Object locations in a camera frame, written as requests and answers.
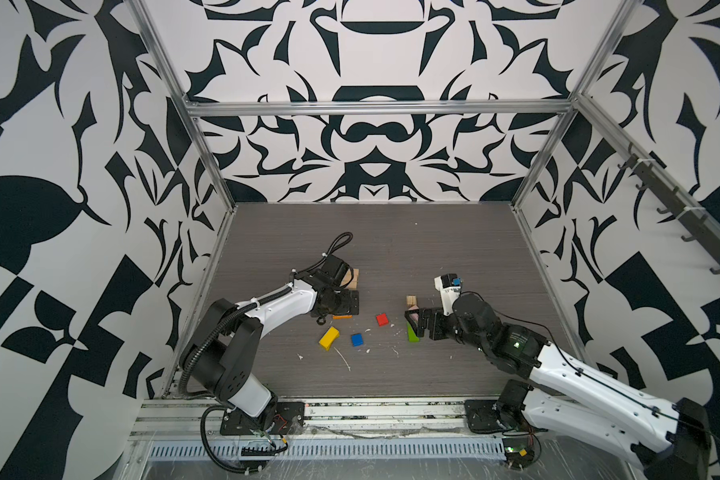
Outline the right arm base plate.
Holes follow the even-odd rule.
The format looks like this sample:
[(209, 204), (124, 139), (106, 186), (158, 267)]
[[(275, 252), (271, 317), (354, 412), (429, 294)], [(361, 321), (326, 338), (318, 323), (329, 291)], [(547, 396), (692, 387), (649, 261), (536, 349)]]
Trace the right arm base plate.
[(467, 428), (474, 434), (489, 435), (513, 431), (517, 424), (503, 415), (496, 400), (469, 399), (464, 402)]

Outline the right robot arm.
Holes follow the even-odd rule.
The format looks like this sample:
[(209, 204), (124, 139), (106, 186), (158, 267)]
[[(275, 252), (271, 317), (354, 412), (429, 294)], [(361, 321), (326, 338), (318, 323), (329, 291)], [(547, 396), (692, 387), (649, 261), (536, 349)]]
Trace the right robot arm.
[(440, 308), (410, 307), (405, 318), (417, 336), (473, 347), (514, 375), (494, 405), (499, 422), (572, 437), (647, 479), (707, 478), (712, 432), (699, 403), (653, 396), (593, 369), (536, 332), (536, 323), (502, 321), (474, 292)]

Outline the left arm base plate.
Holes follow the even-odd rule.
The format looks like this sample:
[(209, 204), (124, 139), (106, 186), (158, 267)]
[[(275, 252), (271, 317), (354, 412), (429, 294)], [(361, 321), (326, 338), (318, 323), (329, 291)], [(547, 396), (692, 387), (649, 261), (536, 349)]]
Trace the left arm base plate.
[(220, 427), (222, 436), (253, 435), (266, 432), (270, 435), (288, 435), (304, 426), (305, 403), (278, 401), (269, 405), (258, 417), (251, 417), (239, 409), (227, 409)]

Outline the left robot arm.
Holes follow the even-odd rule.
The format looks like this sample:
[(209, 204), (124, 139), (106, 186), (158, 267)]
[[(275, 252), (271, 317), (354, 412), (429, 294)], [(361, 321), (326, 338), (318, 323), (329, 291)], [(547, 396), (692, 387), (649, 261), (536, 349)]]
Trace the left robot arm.
[(309, 315), (359, 312), (359, 293), (350, 287), (355, 270), (334, 254), (291, 274), (284, 286), (238, 303), (213, 302), (199, 321), (179, 360), (177, 391), (187, 398), (210, 396), (251, 419), (274, 414), (276, 395), (252, 373), (261, 340), (286, 322)]

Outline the natural wood block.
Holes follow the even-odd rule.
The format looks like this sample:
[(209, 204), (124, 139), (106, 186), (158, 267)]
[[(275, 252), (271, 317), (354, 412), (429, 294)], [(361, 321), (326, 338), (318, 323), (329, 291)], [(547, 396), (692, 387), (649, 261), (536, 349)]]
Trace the natural wood block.
[(349, 275), (349, 284), (347, 288), (349, 290), (357, 290), (358, 289), (358, 281), (359, 281), (359, 270), (358, 269), (352, 269), (351, 274)]

